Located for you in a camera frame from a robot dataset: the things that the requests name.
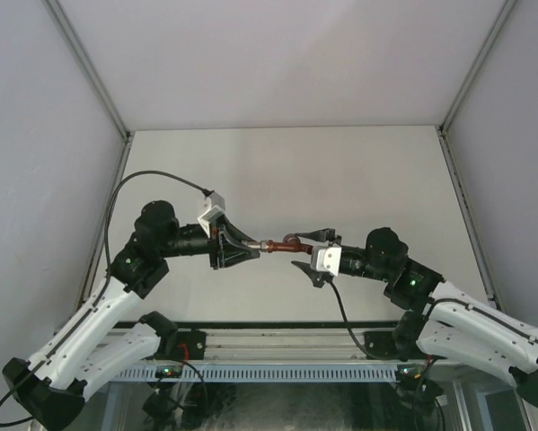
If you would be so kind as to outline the brown water faucet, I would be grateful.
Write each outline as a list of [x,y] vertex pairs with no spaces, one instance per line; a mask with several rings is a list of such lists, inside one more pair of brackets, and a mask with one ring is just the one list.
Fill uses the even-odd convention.
[[268,240],[266,242],[265,252],[303,253],[310,255],[313,252],[313,246],[302,242],[301,237],[298,234],[289,233],[281,242]]

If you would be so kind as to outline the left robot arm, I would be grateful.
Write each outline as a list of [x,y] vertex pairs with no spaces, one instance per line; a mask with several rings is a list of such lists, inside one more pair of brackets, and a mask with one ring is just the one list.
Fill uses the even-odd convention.
[[221,269],[260,256],[249,246],[252,239],[224,215],[214,220],[212,230],[180,226],[167,201],[143,207],[124,249],[87,302],[39,351],[4,366],[13,397],[33,419],[47,430],[64,430],[105,383],[135,362],[179,357],[178,327],[159,312],[143,315],[120,339],[99,345],[168,274],[169,258],[207,255],[211,267]]

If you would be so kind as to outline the silver tee pipe fitting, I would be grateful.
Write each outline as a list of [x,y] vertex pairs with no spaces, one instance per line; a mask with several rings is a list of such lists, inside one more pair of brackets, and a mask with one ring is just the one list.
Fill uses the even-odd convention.
[[258,252],[269,252],[269,241],[268,240],[262,240],[262,241],[244,241],[243,245],[251,250],[256,250]]

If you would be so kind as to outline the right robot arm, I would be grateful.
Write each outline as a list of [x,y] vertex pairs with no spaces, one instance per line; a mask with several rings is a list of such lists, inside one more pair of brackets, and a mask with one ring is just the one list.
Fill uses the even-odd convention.
[[404,314],[394,330],[395,351],[413,358],[422,352],[463,363],[493,375],[538,408],[538,327],[471,297],[435,270],[408,255],[389,227],[374,229],[363,248],[342,244],[332,229],[290,233],[285,242],[311,256],[297,263],[314,286],[340,275],[386,284],[385,296]]

